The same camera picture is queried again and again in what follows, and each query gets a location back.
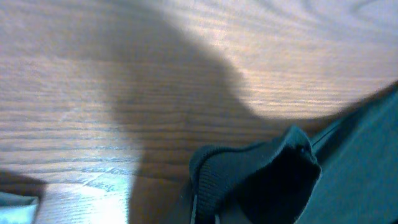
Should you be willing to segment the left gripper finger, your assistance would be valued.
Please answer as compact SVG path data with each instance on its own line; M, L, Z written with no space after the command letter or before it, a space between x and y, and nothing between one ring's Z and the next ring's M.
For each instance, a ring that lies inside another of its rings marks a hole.
M191 183L183 186L177 203L164 219L164 224L195 224L197 196Z

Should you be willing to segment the black t-shirt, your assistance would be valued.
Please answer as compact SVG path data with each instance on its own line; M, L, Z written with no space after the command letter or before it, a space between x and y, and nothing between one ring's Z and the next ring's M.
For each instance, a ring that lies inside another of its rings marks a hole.
M293 126L189 163L195 223L396 223L397 87L313 137Z

